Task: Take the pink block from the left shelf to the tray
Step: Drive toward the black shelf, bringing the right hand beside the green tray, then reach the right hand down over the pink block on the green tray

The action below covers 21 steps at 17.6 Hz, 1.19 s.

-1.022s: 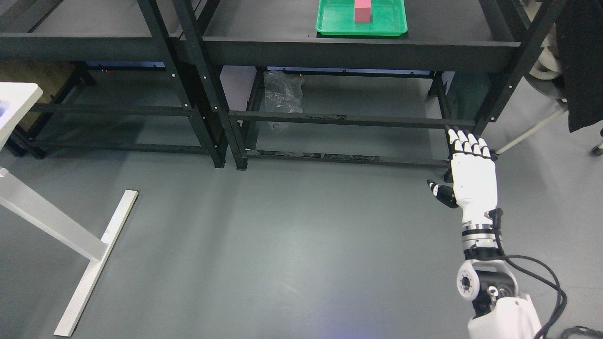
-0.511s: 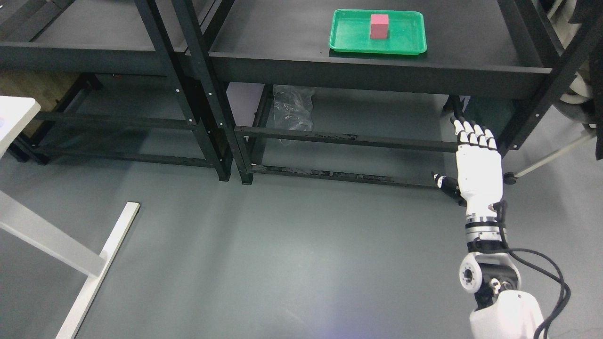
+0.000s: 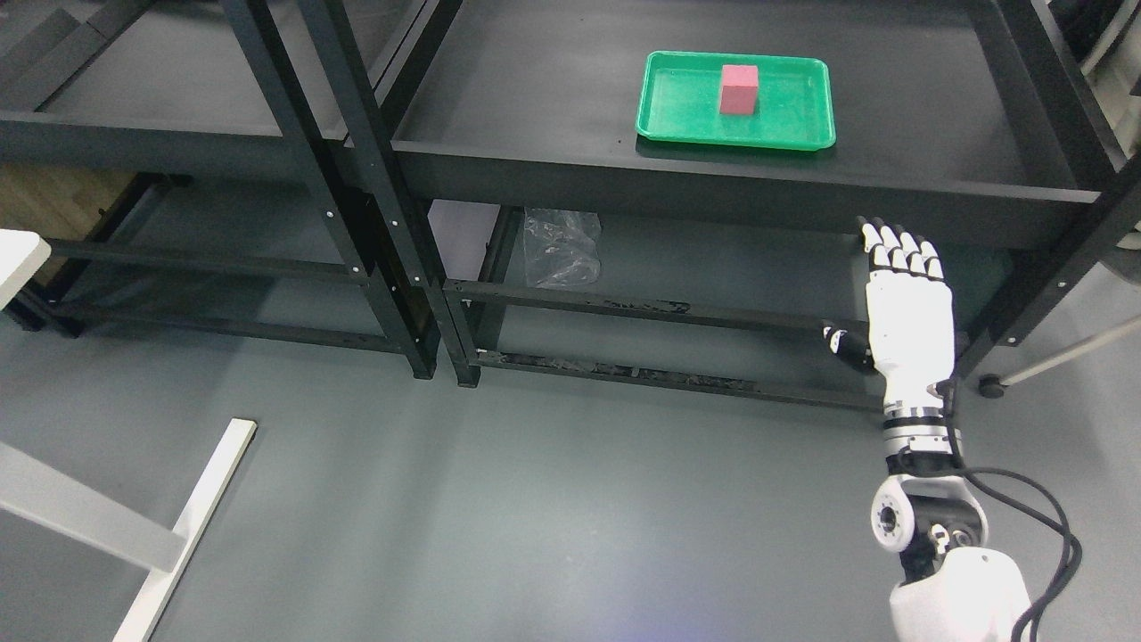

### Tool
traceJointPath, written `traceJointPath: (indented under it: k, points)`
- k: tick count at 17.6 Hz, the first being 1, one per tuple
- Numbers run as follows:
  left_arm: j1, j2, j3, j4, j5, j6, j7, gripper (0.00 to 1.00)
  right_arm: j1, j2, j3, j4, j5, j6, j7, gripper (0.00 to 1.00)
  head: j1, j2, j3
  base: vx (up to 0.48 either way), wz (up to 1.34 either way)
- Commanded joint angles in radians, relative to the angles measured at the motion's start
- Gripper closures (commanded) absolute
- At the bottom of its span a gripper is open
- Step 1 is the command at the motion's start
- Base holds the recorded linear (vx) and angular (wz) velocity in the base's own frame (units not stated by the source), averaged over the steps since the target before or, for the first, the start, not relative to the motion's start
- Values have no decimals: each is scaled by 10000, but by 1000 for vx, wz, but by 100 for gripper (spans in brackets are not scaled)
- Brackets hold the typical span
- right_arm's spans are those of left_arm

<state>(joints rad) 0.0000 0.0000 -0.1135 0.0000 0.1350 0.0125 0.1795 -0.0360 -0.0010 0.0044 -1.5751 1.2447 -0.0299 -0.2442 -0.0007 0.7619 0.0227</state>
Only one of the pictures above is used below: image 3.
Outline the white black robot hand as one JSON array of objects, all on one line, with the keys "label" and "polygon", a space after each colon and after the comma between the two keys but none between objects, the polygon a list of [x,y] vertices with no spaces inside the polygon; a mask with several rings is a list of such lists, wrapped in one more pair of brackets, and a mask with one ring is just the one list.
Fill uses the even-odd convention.
[{"label": "white black robot hand", "polygon": [[938,383],[952,377],[956,350],[953,293],[937,249],[900,225],[858,219],[868,265],[865,285],[867,333],[822,326],[830,351],[861,374],[885,381],[888,417],[942,406]]}]

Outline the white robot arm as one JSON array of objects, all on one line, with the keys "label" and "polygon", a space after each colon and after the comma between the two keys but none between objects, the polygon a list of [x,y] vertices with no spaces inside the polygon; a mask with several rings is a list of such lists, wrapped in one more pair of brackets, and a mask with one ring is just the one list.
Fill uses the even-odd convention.
[{"label": "white robot arm", "polygon": [[903,582],[889,608],[900,641],[1027,641],[1015,621],[1030,609],[1022,572],[990,548],[989,525],[969,488],[958,431],[933,406],[887,406],[887,479],[869,523],[897,554]]}]

